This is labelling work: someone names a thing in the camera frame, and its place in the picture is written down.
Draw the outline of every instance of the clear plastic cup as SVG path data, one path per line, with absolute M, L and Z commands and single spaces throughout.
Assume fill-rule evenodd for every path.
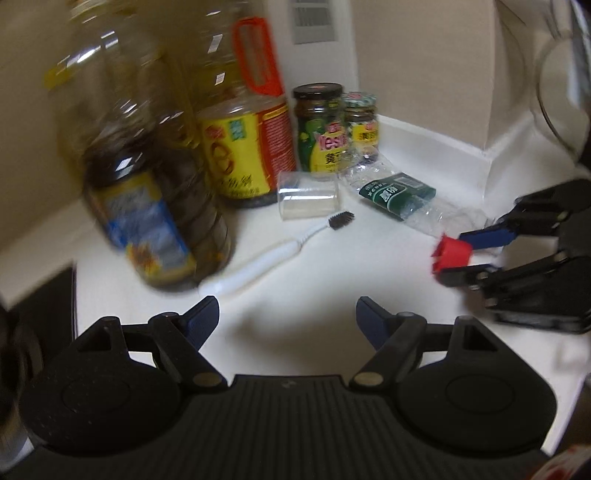
M 328 216 L 340 209 L 338 177 L 283 171 L 277 176 L 277 200 L 282 220 Z

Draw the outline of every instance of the plastic bottle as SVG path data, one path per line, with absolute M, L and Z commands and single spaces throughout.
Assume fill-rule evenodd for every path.
M 151 286 L 196 286 L 230 238 L 172 64 L 134 15 L 75 2 L 71 53 L 46 78 L 61 150 L 105 233 Z
M 340 177 L 356 194 L 436 238 L 444 233 L 457 238 L 492 223 L 483 211 L 454 205 L 436 195 L 432 187 L 397 171 L 370 145 L 353 144 L 341 155 Z

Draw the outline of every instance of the toothbrush bristles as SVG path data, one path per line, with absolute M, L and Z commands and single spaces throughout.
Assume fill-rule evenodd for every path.
M 329 226 L 333 230 L 338 230 L 350 224 L 354 218 L 355 215 L 351 212 L 340 212 L 329 218 Z

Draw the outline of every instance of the red cap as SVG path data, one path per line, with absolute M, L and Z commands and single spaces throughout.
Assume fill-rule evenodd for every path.
M 468 242 L 443 235 L 431 256 L 435 259 L 433 273 L 438 274 L 442 268 L 466 267 L 472 256 L 472 246 Z

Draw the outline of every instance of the jar lid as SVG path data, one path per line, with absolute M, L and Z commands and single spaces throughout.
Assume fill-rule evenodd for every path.
M 330 100 L 343 93 L 343 86 L 338 83 L 309 83 L 293 89 L 293 96 L 298 100 Z
M 373 93 L 366 92 L 347 92 L 341 95 L 345 106 L 360 107 L 360 106 L 374 106 L 377 97 Z

